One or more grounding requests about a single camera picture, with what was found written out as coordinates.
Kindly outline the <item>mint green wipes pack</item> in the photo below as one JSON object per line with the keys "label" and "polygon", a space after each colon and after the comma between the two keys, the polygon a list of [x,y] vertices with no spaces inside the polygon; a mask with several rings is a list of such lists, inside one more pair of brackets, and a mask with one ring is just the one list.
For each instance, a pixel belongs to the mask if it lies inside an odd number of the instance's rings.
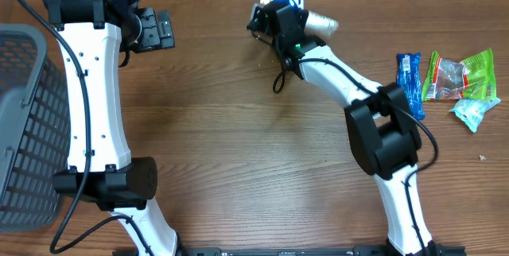
{"label": "mint green wipes pack", "polygon": [[460,99],[450,112],[453,112],[472,133],[475,133],[482,123],[484,114],[500,102],[499,98],[493,100]]}

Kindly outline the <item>green snack bag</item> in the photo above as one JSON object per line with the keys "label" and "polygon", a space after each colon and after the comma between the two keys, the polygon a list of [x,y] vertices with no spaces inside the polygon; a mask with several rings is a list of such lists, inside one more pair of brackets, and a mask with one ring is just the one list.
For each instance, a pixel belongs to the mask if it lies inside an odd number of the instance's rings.
{"label": "green snack bag", "polygon": [[496,79],[494,56],[489,48],[456,62],[432,52],[422,85],[422,101],[448,99],[494,100]]}

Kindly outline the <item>white cream tube gold cap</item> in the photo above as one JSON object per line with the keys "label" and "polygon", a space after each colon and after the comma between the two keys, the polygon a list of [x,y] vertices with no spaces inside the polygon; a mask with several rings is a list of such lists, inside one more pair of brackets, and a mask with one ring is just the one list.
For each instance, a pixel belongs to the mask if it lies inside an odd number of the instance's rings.
{"label": "white cream tube gold cap", "polygon": [[305,32],[317,35],[321,39],[329,41],[339,27],[340,24],[338,21],[310,11],[305,23]]}

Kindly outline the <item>blue Oreo cookie pack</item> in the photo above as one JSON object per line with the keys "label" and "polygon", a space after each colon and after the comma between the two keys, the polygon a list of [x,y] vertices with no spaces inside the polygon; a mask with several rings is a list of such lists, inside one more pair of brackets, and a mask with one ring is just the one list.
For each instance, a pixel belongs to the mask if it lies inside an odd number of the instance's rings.
{"label": "blue Oreo cookie pack", "polygon": [[404,90],[410,110],[417,120],[425,118],[420,77],[421,53],[398,53],[397,84]]}

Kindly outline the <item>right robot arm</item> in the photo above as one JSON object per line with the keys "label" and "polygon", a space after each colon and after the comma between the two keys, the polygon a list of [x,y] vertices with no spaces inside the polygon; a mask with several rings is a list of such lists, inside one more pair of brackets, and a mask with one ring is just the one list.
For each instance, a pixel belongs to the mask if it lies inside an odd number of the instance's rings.
{"label": "right robot arm", "polygon": [[359,167],[373,176],[387,217],[391,255],[429,255],[433,239],[418,194],[418,151],[428,130],[410,112],[403,89],[383,86],[347,66],[316,34],[308,33],[311,13],[293,0],[254,5],[247,26],[265,33],[281,63],[274,82],[279,93],[285,75],[319,87],[344,110],[348,140]]}

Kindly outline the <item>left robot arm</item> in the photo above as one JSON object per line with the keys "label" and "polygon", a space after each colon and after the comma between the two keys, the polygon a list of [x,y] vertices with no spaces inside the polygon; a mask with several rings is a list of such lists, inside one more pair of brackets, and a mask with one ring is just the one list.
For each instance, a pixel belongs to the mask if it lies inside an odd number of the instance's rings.
{"label": "left robot arm", "polygon": [[131,53],[172,48],[169,16],[139,0],[43,0],[67,81],[70,140],[56,192],[119,221],[137,255],[175,255],[178,237],[155,194],[152,157],[133,157],[123,129],[119,69]]}

